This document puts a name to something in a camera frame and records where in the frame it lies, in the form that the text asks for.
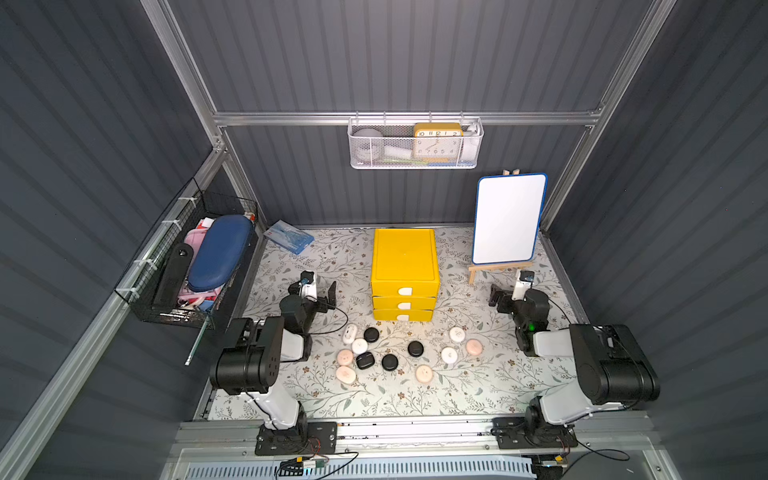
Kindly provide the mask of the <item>pink round earphone case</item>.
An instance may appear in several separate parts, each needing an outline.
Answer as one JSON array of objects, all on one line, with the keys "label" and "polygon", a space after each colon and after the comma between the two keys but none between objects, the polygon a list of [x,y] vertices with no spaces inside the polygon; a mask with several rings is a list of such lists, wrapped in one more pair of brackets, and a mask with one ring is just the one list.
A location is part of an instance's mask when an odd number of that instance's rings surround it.
[{"label": "pink round earphone case", "polygon": [[470,339],[465,345],[466,351],[470,356],[476,357],[483,353],[483,344],[477,339]]},{"label": "pink round earphone case", "polygon": [[428,365],[419,365],[415,370],[415,377],[419,383],[429,384],[434,378],[434,372]]}]

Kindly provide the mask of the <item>white round earphone case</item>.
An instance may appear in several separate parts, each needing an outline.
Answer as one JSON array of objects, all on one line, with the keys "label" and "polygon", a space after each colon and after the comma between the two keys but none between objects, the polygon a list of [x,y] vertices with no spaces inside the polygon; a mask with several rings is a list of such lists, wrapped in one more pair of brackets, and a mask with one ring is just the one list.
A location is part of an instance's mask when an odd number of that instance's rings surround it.
[{"label": "white round earphone case", "polygon": [[462,343],[466,339],[466,332],[461,327],[453,327],[449,330],[449,337],[454,343]]},{"label": "white round earphone case", "polygon": [[355,355],[361,355],[369,350],[369,344],[363,338],[355,339],[351,344],[351,349]]},{"label": "white round earphone case", "polygon": [[445,347],[441,351],[441,359],[447,365],[454,365],[458,361],[458,352],[453,347]]}]

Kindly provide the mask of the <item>yellow drawer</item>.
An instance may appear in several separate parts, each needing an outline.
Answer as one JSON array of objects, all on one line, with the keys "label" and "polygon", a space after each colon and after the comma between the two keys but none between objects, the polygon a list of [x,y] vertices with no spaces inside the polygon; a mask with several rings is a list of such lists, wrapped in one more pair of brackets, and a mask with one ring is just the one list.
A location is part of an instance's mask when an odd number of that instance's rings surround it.
[{"label": "yellow drawer", "polygon": [[398,309],[374,309],[373,316],[376,321],[409,321],[430,322],[433,318],[433,310],[398,310]]},{"label": "yellow drawer", "polygon": [[438,281],[372,281],[372,293],[376,297],[437,297]]},{"label": "yellow drawer", "polygon": [[373,298],[374,310],[434,310],[436,297],[380,296]]}]

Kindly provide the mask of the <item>pink oval earphone case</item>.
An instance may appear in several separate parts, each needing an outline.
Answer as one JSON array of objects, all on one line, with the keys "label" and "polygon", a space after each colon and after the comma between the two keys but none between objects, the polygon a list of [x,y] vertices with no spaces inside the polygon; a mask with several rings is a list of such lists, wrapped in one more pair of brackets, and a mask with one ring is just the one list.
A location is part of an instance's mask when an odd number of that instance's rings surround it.
[{"label": "pink oval earphone case", "polygon": [[336,378],[345,385],[351,385],[357,379],[356,372],[349,366],[338,367],[335,375]]}]

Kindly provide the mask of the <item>yellow drawer cabinet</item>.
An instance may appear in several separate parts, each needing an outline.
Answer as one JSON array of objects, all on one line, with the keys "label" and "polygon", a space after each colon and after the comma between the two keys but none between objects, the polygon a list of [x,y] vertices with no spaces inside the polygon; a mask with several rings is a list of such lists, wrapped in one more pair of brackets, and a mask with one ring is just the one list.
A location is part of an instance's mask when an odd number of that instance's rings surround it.
[{"label": "yellow drawer cabinet", "polygon": [[435,231],[377,229],[374,233],[372,281],[438,281]]}]

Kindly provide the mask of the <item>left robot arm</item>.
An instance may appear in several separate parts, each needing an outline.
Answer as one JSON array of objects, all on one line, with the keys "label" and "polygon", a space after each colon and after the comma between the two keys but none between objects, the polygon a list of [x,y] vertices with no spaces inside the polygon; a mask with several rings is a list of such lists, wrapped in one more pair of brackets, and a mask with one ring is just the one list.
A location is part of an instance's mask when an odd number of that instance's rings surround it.
[{"label": "left robot arm", "polygon": [[229,395],[246,395],[266,416],[270,433],[306,436],[306,413],[278,382],[278,375],[282,364],[309,359],[309,329],[318,313],[337,307],[336,289],[337,283],[332,282],[327,294],[319,296],[314,283],[300,281],[281,299],[279,315],[261,321],[241,317],[229,323],[224,347],[210,369],[210,383]]}]

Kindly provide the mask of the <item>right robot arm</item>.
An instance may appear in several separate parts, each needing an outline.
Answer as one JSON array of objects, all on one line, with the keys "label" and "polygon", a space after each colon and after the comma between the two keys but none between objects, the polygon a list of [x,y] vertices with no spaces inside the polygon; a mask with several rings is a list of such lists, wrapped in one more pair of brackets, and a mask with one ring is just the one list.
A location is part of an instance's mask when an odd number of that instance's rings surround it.
[{"label": "right robot arm", "polygon": [[529,434],[660,396],[659,377],[628,326],[573,323],[550,330],[550,297],[533,288],[516,294],[492,285],[488,305],[512,317],[517,345],[526,356],[574,361],[574,381],[530,401],[523,423]]}]

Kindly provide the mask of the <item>black round earphone case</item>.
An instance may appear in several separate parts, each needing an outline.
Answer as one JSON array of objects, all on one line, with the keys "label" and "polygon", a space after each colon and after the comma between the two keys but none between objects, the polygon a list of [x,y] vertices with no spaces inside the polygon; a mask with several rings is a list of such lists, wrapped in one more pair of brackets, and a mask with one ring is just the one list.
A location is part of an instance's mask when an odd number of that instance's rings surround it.
[{"label": "black round earphone case", "polygon": [[368,343],[376,343],[380,338],[380,332],[374,327],[368,327],[363,332],[363,339]]},{"label": "black round earphone case", "polygon": [[407,345],[407,352],[411,357],[419,358],[424,354],[424,346],[420,341],[411,341]]}]

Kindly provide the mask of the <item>black square earphone case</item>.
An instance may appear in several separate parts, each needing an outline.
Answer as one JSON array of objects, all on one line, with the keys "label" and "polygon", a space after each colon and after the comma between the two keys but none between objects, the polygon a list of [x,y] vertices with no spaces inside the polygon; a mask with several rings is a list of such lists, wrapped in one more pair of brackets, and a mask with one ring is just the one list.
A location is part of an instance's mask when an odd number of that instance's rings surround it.
[{"label": "black square earphone case", "polygon": [[366,351],[356,356],[355,364],[358,369],[366,370],[371,368],[376,363],[375,357],[372,352]]}]

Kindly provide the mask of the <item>blue oval case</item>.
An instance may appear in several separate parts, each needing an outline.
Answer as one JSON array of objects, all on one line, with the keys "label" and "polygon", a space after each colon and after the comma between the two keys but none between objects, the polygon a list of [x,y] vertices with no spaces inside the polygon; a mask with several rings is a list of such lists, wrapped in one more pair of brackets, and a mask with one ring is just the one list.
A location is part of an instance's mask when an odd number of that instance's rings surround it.
[{"label": "blue oval case", "polygon": [[224,285],[239,265],[253,233],[253,223],[244,215],[218,217],[208,228],[189,273],[192,292],[215,290]]}]

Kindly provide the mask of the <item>black oval earphone case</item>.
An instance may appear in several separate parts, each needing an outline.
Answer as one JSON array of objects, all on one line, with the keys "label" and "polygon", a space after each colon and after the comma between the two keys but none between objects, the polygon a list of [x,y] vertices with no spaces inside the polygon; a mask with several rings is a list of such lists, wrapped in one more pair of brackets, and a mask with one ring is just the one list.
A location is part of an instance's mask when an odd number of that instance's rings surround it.
[{"label": "black oval earphone case", "polygon": [[399,360],[394,354],[386,354],[381,359],[381,366],[385,371],[395,371],[398,369]]}]

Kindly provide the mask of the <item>pink item in basket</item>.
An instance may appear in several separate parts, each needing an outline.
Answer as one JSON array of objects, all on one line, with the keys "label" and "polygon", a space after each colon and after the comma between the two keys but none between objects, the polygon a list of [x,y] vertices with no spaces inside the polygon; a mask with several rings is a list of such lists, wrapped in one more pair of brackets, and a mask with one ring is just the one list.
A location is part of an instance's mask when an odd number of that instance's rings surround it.
[{"label": "pink item in basket", "polygon": [[207,232],[208,228],[194,228],[185,235],[183,242],[192,248],[192,259],[196,258]]}]

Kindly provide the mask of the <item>black remote in basket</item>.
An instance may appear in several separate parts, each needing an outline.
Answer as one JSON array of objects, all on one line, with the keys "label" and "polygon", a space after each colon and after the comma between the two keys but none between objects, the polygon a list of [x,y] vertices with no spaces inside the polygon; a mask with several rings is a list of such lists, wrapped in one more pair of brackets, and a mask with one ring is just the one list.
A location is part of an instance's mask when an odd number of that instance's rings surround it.
[{"label": "black remote in basket", "polygon": [[184,242],[174,245],[158,282],[152,305],[159,308],[174,308],[179,292],[184,285],[192,263],[192,248]]}]

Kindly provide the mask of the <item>yellow alarm clock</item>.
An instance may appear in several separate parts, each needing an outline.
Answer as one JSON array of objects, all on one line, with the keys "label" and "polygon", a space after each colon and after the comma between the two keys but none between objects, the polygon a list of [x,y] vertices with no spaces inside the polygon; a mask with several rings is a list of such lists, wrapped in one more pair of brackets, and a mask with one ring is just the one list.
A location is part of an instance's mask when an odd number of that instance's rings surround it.
[{"label": "yellow alarm clock", "polygon": [[459,159],[464,137],[459,123],[417,123],[413,136],[414,158],[442,163]]}]

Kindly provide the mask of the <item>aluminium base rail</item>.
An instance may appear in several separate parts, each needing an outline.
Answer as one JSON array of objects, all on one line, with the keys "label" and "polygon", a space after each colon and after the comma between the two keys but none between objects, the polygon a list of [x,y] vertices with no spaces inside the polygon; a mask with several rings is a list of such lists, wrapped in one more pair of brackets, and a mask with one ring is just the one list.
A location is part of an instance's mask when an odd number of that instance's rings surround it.
[{"label": "aluminium base rail", "polygon": [[[491,415],[349,417],[337,419],[337,450],[365,456],[476,455],[499,451]],[[194,421],[180,424],[169,462],[253,459],[259,420]],[[578,421],[577,439],[592,448],[660,448],[662,441],[643,412],[599,413]]]}]

